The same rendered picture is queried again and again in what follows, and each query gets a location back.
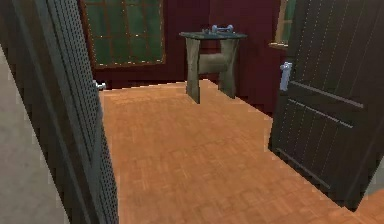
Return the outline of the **green paned window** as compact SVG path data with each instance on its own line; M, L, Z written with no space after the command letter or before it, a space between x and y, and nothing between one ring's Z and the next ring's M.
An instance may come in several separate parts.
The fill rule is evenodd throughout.
M95 69L164 64L164 0L79 0Z

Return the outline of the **small wood framed window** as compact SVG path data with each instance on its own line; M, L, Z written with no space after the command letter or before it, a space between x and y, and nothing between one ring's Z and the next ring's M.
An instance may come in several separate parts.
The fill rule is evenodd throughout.
M275 49L287 49L296 0L280 0L280 8L274 40L269 44Z

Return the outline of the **grey blue dumbbell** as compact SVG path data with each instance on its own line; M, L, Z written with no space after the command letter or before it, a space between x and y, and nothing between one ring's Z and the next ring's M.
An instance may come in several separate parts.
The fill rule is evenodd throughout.
M233 33L234 32L234 26L233 25L227 25L226 27L219 27L218 25L212 25L211 30L212 30L212 33L217 33L217 32Z

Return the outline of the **dark top wooden table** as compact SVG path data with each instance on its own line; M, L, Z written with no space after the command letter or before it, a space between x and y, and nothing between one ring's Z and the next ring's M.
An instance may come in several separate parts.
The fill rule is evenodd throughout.
M218 89L229 98L234 99L236 94L235 62L239 41L246 38L246 35L233 32L180 32L179 35L185 38L186 43L187 95L199 104L200 76L218 73ZM219 41L221 51L213 54L202 54L200 43L208 40Z

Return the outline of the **dark brown room door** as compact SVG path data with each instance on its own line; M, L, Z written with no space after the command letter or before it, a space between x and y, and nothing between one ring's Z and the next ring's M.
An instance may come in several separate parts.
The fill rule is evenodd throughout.
M296 0L268 148L350 211L384 157L384 0Z

